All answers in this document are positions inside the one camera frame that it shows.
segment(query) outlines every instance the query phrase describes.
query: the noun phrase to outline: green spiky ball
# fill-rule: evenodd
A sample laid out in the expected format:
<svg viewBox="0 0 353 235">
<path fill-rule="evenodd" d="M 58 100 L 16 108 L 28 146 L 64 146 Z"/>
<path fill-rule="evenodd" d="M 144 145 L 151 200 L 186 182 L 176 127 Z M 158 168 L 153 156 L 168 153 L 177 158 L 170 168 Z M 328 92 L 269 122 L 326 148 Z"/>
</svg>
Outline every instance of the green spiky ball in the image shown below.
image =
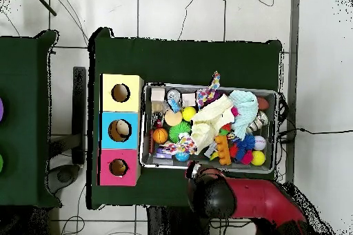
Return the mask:
<svg viewBox="0 0 353 235">
<path fill-rule="evenodd" d="M 182 121 L 180 124 L 170 128 L 169 137 L 173 143 L 178 143 L 180 133 L 190 133 L 190 132 L 191 132 L 191 125 L 187 121 Z"/>
</svg>

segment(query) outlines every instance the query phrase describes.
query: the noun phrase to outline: metal tray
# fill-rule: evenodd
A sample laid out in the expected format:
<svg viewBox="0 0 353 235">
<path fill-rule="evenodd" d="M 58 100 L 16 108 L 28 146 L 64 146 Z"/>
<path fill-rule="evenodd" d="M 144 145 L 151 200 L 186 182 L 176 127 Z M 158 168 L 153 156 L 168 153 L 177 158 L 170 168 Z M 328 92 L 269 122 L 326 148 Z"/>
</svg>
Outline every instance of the metal tray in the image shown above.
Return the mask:
<svg viewBox="0 0 353 235">
<path fill-rule="evenodd" d="M 150 156 L 148 153 L 148 143 L 150 131 L 151 116 L 152 116 L 152 105 L 150 101 L 151 88 L 163 87 L 165 93 L 170 89 L 177 89 L 180 93 L 193 93 L 198 89 L 207 88 L 206 86 L 196 85 L 179 85 L 179 84 L 164 84 L 164 83 L 146 83 L 143 88 L 141 98 L 144 102 L 141 108 L 141 137 L 140 137 L 140 148 L 139 148 L 139 159 L 142 166 L 154 167 L 154 168 L 169 168 L 169 169 L 182 169 L 187 168 L 188 161 L 197 160 L 204 165 L 209 165 L 222 170 L 230 172 L 243 172 L 243 173 L 257 173 L 257 174 L 268 174 L 276 167 L 276 138 L 277 138 L 277 125 L 278 125 L 278 113 L 279 113 L 279 96 L 277 92 L 271 90 L 256 90 L 256 89 L 241 89 L 241 88 L 225 88 L 220 87 L 218 91 L 229 95 L 233 90 L 250 91 L 256 96 L 265 98 L 270 104 L 269 108 L 265 110 L 269 123 L 256 131 L 254 135 L 261 135 L 267 141 L 267 145 L 263 150 L 266 160 L 262 166 L 244 165 L 241 163 L 233 162 L 231 165 L 220 165 L 218 158 L 210 161 L 203 153 L 207 150 L 204 149 L 199 155 L 190 155 L 190 158 L 186 162 L 180 162 L 174 157 L 172 159 L 158 159 Z"/>
</svg>

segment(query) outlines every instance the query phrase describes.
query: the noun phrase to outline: orange toy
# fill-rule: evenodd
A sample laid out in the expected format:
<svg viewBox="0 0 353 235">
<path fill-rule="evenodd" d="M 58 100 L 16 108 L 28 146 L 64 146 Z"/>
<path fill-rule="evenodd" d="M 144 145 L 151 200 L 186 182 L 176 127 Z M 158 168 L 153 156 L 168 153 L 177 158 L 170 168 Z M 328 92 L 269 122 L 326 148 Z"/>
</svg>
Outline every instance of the orange toy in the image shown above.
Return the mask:
<svg viewBox="0 0 353 235">
<path fill-rule="evenodd" d="M 217 150 L 219 155 L 219 164 L 230 165 L 232 164 L 230 160 L 230 154 L 228 149 L 227 136 L 217 136 L 214 138 L 217 143 Z"/>
<path fill-rule="evenodd" d="M 168 133 L 162 127 L 159 127 L 153 132 L 153 139 L 158 144 L 163 144 L 168 139 Z"/>
</svg>

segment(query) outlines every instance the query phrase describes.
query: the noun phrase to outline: dark green tablecloth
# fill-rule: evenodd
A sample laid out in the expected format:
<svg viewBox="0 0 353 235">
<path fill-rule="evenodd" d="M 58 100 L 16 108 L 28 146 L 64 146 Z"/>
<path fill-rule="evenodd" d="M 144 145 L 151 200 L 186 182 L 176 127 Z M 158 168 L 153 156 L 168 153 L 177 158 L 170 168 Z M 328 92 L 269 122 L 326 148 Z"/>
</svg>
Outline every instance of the dark green tablecloth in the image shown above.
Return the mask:
<svg viewBox="0 0 353 235">
<path fill-rule="evenodd" d="M 0 205 L 58 206 L 45 187 L 48 160 L 48 50 L 55 31 L 0 37 Z"/>
<path fill-rule="evenodd" d="M 277 91 L 280 51 L 279 41 L 251 43 L 115 39 L 110 37 L 107 28 L 97 30 L 90 39 L 89 95 L 91 100 L 94 96 L 94 116 L 90 117 L 88 126 L 93 126 L 93 139 L 88 140 L 88 151 L 93 149 L 88 170 L 88 207 L 91 203 L 93 207 L 102 203 L 188 204 L 183 170 L 142 168 L 135 187 L 96 185 L 100 74 L 137 74 L 145 82 L 207 85 L 217 70 L 221 74 L 222 86 Z M 274 172 L 266 176 L 235 176 L 274 178 Z"/>
</svg>

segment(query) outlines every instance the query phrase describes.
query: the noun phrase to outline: hole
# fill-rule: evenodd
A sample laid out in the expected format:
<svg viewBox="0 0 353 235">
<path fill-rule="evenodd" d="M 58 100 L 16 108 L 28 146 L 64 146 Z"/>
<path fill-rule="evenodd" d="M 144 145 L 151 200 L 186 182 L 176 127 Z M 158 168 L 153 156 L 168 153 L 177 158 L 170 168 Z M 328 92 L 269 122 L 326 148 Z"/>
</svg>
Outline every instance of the hole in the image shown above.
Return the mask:
<svg viewBox="0 0 353 235">
<path fill-rule="evenodd" d="M 114 159 L 109 164 L 109 170 L 115 176 L 123 176 L 128 169 L 128 164 L 123 159 Z"/>
<path fill-rule="evenodd" d="M 112 121 L 108 128 L 109 137 L 115 142 L 125 142 L 131 135 L 131 125 L 124 119 Z"/>
<path fill-rule="evenodd" d="M 125 84 L 116 84 L 112 89 L 112 98 L 116 102 L 125 102 L 130 98 L 129 87 Z"/>
</svg>

